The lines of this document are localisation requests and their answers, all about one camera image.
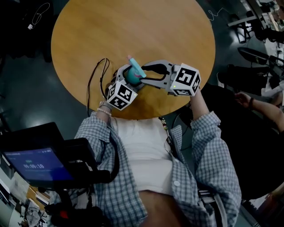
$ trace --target dark floor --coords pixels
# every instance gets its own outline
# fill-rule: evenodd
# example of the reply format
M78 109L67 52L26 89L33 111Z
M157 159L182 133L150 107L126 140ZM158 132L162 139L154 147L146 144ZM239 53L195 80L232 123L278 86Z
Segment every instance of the dark floor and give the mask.
M242 16L245 8L239 0L198 0L209 18L221 8L230 13ZM59 13L67 0L54 0L54 11ZM249 67L237 51L239 46L249 46L261 52L266 52L264 44L253 37L249 43L239 44L233 30L227 27L230 15L222 10L214 21L211 21L216 42L216 58L209 82L217 84L216 74L230 64ZM36 58L22 57L6 58L6 64L0 77L0 93L6 99L0 99L0 108L12 131L41 125L54 121L65 139L71 139L87 116L86 107L77 101L62 85L56 75L52 63L46 63L39 53ZM165 116L169 125L175 113Z

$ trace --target wooden tabletop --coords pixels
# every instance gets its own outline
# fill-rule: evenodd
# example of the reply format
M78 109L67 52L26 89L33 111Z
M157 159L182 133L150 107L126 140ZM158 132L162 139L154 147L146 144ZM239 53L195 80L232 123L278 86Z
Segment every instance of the wooden tabletop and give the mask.
M203 87L214 64L215 40L211 23L195 0L70 0L56 21L51 53L61 82L85 105L90 75L103 58L110 60L103 87L115 70L128 63L127 55L140 65L158 59L188 64L200 71ZM102 67L91 83L93 110L103 100ZM145 86L129 107L114 110L113 116L148 119L174 112L188 102L189 97Z

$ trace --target plaid shirt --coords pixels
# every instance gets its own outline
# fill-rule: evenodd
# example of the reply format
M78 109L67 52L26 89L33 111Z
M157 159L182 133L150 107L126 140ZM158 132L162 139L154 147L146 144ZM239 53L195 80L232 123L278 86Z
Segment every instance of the plaid shirt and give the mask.
M118 134L93 112L83 120L76 138L87 138L95 152L99 170L112 171L114 165L113 138L118 146L120 169L116 178L109 184L94 184L95 201L93 205L102 209L112 226L139 226L147 217L128 163L125 148ZM228 226L233 227L237 220L241 191L226 143L220 138L219 118L211 112L191 123L193 129L193 158L195 177L189 170L181 153L182 131L177 126L170 131L177 158L172 156L173 197L192 226L217 226L214 209L210 204L200 205L197 182L207 185L218 192L227 214ZM51 203L58 203L55 193Z

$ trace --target hand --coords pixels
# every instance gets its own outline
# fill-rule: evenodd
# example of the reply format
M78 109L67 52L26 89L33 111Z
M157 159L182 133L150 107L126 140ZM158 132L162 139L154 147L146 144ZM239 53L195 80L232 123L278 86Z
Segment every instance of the hand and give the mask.
M249 102L251 97L245 93L235 94L236 101L240 103L244 108L249 108Z

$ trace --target person in black clothing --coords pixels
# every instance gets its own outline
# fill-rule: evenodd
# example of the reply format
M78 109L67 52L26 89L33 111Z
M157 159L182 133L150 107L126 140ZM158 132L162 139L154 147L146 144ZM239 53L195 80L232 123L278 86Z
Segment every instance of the person in black clothing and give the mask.
M221 138L228 145L242 198L256 199L279 187L284 182L284 113L270 103L210 84L201 93L208 109L221 119ZM278 132L251 110L273 121ZM188 114L185 108L180 115L187 125Z

